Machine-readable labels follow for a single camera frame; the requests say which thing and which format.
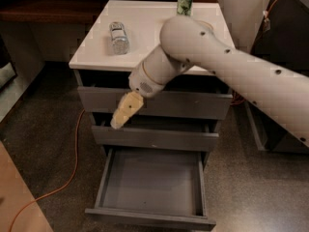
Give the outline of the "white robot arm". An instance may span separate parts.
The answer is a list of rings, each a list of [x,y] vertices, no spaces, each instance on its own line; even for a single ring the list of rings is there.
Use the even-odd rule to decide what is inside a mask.
[[[194,66],[213,73],[309,146],[309,77],[221,42],[206,24],[177,15],[163,24],[157,46],[132,71],[111,127],[121,128],[176,76]]]

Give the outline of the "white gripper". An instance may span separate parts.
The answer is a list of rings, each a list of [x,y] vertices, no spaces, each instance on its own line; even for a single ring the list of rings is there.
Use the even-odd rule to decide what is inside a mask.
[[[144,64],[139,64],[128,77],[132,90],[123,95],[115,110],[110,125],[120,129],[144,104],[143,98],[152,98],[164,89],[164,85],[153,81],[146,73]]]

